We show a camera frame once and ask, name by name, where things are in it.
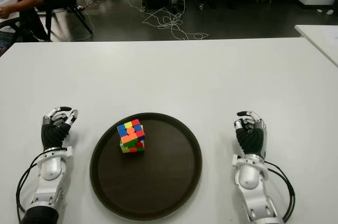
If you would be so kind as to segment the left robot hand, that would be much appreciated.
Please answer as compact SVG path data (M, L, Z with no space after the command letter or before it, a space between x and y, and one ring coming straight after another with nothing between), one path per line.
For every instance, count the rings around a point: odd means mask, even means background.
M43 150L61 148L77 118L78 110L71 107L58 106L47 112L42 118L41 127Z

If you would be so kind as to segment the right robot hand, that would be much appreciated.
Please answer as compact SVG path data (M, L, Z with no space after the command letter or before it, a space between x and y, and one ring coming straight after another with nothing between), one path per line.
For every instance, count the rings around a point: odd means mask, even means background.
M267 129L264 120L254 111L240 111L234 122L236 137L244 154L266 158Z

